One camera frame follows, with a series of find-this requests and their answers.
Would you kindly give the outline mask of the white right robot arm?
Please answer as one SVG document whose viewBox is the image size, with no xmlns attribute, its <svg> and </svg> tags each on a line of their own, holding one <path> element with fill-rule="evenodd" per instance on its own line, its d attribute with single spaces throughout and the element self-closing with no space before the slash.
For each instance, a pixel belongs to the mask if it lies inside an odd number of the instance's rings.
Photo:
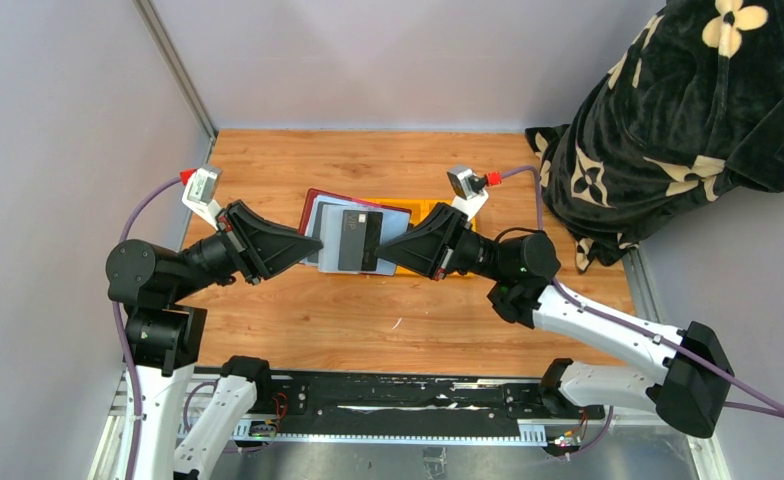
<svg viewBox="0 0 784 480">
<path fill-rule="evenodd" d="M 489 239 L 462 211 L 440 203 L 376 254 L 435 281 L 450 273 L 490 279 L 487 298 L 502 320 L 571 337 L 623 361 L 621 367 L 553 361 L 538 392 L 548 415 L 607 405 L 654 413 L 693 437 L 714 434 L 734 379 L 715 331 L 700 322 L 685 329 L 650 322 L 563 286 L 544 231 L 513 227 Z"/>
</svg>

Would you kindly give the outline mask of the red leather card holder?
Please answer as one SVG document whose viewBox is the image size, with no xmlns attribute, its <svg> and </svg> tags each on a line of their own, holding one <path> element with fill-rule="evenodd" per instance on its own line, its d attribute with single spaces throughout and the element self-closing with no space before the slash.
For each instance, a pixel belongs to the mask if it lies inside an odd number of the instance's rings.
<svg viewBox="0 0 784 480">
<path fill-rule="evenodd" d="M 349 197 L 340 194 L 335 194 L 332 192 L 327 192 L 316 188 L 310 188 L 307 190 L 305 201 L 303 204 L 302 215 L 298 227 L 298 231 L 300 233 L 306 236 L 309 236 L 312 233 L 313 225 L 315 222 L 314 215 L 317 212 L 318 207 L 322 202 L 335 204 L 335 205 L 355 205 L 355 206 L 363 206 L 363 207 L 376 207 L 376 208 L 388 209 L 397 212 L 405 212 L 409 215 L 412 215 L 411 209 L 401 207 L 401 206 L 394 206 L 388 202 L 360 199 L 356 197 Z"/>
</svg>

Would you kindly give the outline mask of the black VIP credit card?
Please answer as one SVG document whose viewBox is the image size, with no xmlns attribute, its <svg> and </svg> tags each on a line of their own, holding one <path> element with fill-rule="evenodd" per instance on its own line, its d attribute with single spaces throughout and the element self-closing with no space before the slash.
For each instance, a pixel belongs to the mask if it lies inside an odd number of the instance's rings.
<svg viewBox="0 0 784 480">
<path fill-rule="evenodd" d="M 345 272 L 374 272 L 383 213 L 379 210 L 345 209 L 342 215 L 337 268 Z"/>
</svg>

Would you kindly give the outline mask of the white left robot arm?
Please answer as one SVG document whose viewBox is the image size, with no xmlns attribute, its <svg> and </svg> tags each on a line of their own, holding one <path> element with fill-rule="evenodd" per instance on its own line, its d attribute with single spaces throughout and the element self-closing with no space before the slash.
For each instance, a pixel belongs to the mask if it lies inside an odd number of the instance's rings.
<svg viewBox="0 0 784 480">
<path fill-rule="evenodd" d="M 127 239 L 109 254 L 108 297 L 126 313 L 130 428 L 127 479 L 207 479 L 240 419 L 274 400 L 268 361 L 241 355 L 222 367 L 212 398 L 185 438 L 178 437 L 199 358 L 207 312 L 182 300 L 238 278 L 257 285 L 322 248 L 320 240 L 270 222 L 242 201 L 214 215 L 212 235 L 173 251 Z"/>
</svg>

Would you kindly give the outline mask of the white cards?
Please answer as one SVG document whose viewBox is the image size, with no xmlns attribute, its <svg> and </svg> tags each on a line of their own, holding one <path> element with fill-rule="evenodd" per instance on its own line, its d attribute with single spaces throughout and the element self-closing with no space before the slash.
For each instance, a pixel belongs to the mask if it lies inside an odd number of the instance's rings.
<svg viewBox="0 0 784 480">
<path fill-rule="evenodd" d="M 407 208 L 310 189 L 299 230 L 323 248 L 302 263 L 327 274 L 393 276 L 397 265 L 377 249 L 406 233 L 411 218 Z"/>
</svg>

